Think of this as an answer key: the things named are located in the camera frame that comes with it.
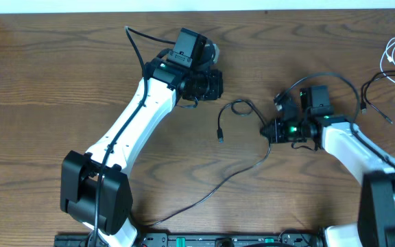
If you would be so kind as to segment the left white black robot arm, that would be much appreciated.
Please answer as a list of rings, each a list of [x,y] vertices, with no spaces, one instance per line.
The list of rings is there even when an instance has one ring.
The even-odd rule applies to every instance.
[[[137,229],[129,216],[129,175],[139,152],[180,98],[194,102],[222,96],[222,73],[201,71],[155,58],[134,97],[106,134],[83,154],[70,151],[62,162],[60,208],[91,228],[86,246],[131,246]]]

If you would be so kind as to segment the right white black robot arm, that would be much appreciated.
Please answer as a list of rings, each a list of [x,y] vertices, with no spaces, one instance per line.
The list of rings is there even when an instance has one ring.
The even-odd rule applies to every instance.
[[[301,104],[277,95],[282,113],[260,133],[270,143],[294,149],[312,140],[315,149],[334,156],[361,185],[358,219],[324,229],[325,246],[395,246],[395,158],[365,136],[343,115],[335,115],[326,86],[300,90]]]

